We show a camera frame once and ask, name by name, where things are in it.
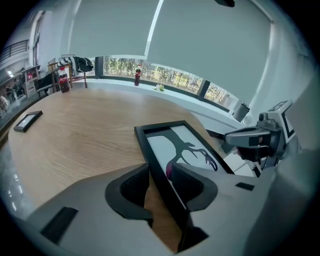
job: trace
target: black rectangular slot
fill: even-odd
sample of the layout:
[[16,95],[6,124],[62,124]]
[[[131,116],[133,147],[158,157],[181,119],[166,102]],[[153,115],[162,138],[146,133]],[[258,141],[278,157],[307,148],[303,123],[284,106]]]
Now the black rectangular slot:
[[51,242],[58,244],[77,213],[77,209],[63,207],[43,228],[41,234]]
[[250,185],[250,184],[247,184],[247,183],[243,183],[243,182],[239,182],[237,185],[235,185],[236,187],[239,187],[239,188],[242,188],[244,190],[249,190],[249,191],[252,191],[254,190],[254,185]]

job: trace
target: coca-cola bottle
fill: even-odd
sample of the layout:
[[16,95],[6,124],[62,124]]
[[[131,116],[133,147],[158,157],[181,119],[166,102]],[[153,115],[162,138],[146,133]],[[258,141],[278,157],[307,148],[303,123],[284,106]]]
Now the coca-cola bottle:
[[139,64],[137,69],[135,70],[135,80],[134,85],[138,86],[140,83],[140,76],[141,76],[141,65]]
[[62,93],[66,93],[70,90],[68,85],[68,76],[63,66],[60,67],[59,84]]

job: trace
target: framed artwork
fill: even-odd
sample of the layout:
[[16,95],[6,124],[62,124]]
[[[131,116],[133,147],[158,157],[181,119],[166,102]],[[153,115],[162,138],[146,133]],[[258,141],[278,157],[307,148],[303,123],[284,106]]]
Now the framed artwork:
[[13,130],[25,133],[41,115],[42,111],[34,111],[26,114],[26,116],[13,128]]
[[134,127],[145,161],[171,215],[183,230],[188,213],[171,182],[172,164],[234,174],[221,156],[186,121]]

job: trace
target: gray roller blind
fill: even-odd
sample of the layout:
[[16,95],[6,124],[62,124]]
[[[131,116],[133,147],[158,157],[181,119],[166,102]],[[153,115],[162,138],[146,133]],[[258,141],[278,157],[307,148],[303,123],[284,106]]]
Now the gray roller blind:
[[164,0],[148,58],[215,83],[250,103],[261,79],[271,24],[248,0]]
[[144,55],[158,0],[82,0],[69,53],[81,57]]

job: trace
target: round wooden table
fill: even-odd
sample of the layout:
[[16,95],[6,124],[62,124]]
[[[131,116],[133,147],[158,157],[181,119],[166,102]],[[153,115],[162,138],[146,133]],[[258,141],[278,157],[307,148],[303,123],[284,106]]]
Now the round wooden table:
[[[13,127],[32,111],[43,115],[26,133],[15,132]],[[198,119],[171,101],[93,89],[57,92],[40,100],[16,120],[9,144],[24,191],[39,207],[76,181],[145,163],[134,127],[179,120],[220,152]],[[152,229],[175,251],[181,231],[151,177],[145,208],[153,214]]]

